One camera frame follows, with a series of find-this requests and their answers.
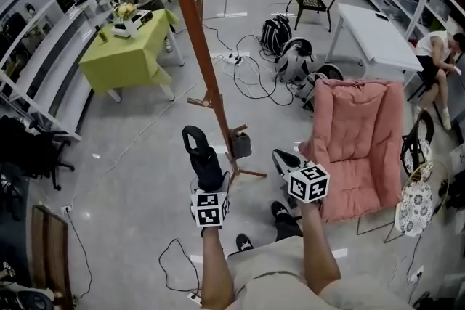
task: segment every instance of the black bag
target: black bag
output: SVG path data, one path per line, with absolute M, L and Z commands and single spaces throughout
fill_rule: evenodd
M 274 54 L 281 54 L 281 47 L 292 38 L 289 19 L 278 15 L 272 20 L 266 20 L 262 27 L 262 39 L 260 43 Z

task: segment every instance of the white shoe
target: white shoe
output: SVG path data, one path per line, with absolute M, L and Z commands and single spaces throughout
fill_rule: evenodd
M 165 50 L 167 53 L 173 52 L 173 47 L 168 39 L 165 40 Z
M 452 128 L 452 126 L 450 124 L 450 115 L 449 115 L 449 110 L 448 109 L 444 109 L 442 111 L 441 119 L 442 119 L 442 125 L 444 126 L 444 128 L 447 131 L 449 131 L 450 128 Z

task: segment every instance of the black shorts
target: black shorts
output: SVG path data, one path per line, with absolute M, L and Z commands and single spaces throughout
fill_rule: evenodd
M 433 59 L 430 56 L 416 56 L 423 66 L 421 76 L 426 81 L 428 88 L 431 88 L 433 84 L 438 83 L 436 79 L 439 68 L 433 63 Z

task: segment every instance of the sneaker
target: sneaker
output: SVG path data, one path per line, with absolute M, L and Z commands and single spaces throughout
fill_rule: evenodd
M 450 125 L 450 116 L 449 116 L 448 109 L 444 109 L 442 111 L 441 119 L 442 119 L 442 125 L 444 126 L 445 130 L 449 131 L 452 126 Z
M 171 46 L 171 43 L 169 42 L 168 39 L 165 40 L 165 50 L 170 53 L 173 51 L 173 47 Z
M 289 214 L 288 209 L 284 206 L 284 204 L 279 203 L 277 201 L 273 202 L 271 204 L 271 213 L 275 217 L 275 219 L 282 213 L 287 213 Z
M 252 242 L 250 241 L 250 239 L 245 234 L 239 234 L 235 238 L 235 244 L 237 245 L 239 252 L 254 249 L 254 246 L 252 245 Z

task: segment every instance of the wooden coat rack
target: wooden coat rack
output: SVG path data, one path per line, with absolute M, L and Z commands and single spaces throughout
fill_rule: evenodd
M 198 65 L 201 69 L 203 79 L 206 85 L 206 93 L 202 100 L 188 98 L 187 102 L 193 105 L 203 106 L 213 109 L 217 117 L 219 127 L 223 139 L 225 140 L 227 152 L 226 156 L 232 166 L 232 176 L 230 185 L 234 178 L 239 174 L 251 174 L 254 176 L 266 177 L 267 174 L 262 174 L 253 171 L 240 169 L 238 162 L 234 157 L 233 152 L 233 136 L 239 131 L 247 128 L 247 125 L 239 126 L 230 130 L 227 125 L 225 108 L 223 107 L 222 95 L 219 93 L 217 77 L 211 63 L 209 47 L 206 43 L 205 34 L 203 33 L 203 0 L 178 0 L 181 6 L 181 12 L 185 20 L 187 32 L 194 47 L 195 56 L 197 57 Z

